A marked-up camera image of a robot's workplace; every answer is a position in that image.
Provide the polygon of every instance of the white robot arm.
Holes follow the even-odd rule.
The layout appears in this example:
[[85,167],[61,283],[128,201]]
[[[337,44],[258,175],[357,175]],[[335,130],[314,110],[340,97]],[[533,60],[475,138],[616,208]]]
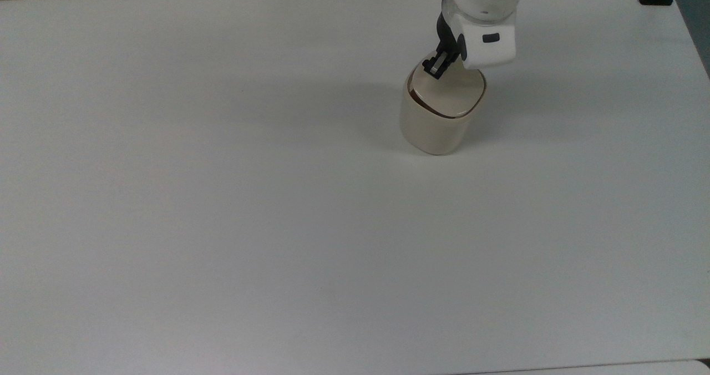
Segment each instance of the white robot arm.
[[515,59],[515,9],[520,0],[442,0],[436,56],[424,71],[439,79],[460,56],[466,69]]

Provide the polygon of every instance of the table surface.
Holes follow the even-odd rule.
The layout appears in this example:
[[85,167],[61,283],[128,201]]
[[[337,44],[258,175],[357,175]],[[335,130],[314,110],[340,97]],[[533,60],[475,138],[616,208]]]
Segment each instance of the table surface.
[[462,148],[440,0],[0,2],[0,372],[710,356],[710,82],[676,6],[522,0]]

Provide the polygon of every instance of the black button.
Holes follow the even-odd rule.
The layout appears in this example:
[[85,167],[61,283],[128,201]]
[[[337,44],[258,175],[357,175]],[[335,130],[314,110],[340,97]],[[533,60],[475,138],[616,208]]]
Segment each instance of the black button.
[[484,35],[484,44],[489,44],[490,42],[498,42],[500,41],[500,34],[495,32],[495,34],[485,34]]

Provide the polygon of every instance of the white table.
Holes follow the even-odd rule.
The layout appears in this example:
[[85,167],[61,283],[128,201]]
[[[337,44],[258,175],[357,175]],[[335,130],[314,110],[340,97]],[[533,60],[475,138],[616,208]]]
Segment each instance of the white table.
[[431,157],[398,110],[439,0],[0,3],[0,373],[710,356],[710,82],[677,7],[519,12]]

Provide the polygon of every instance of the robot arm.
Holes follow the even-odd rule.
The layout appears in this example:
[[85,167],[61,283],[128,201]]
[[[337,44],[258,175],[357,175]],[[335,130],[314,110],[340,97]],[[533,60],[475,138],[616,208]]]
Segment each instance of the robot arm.
[[424,71],[439,79],[459,56],[466,69],[512,62],[519,1],[442,0],[437,54],[424,61]]

